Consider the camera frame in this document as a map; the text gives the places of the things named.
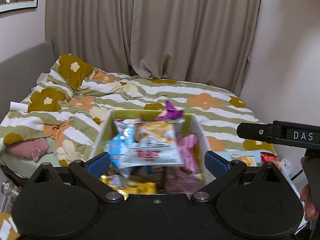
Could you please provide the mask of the person's right hand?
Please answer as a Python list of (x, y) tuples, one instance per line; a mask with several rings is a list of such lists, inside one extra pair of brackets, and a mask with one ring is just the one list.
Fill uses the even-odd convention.
[(307, 222), (316, 220), (319, 217), (319, 211), (315, 208), (310, 196), (309, 184), (306, 184), (300, 194), (300, 201), (304, 202), (304, 219)]

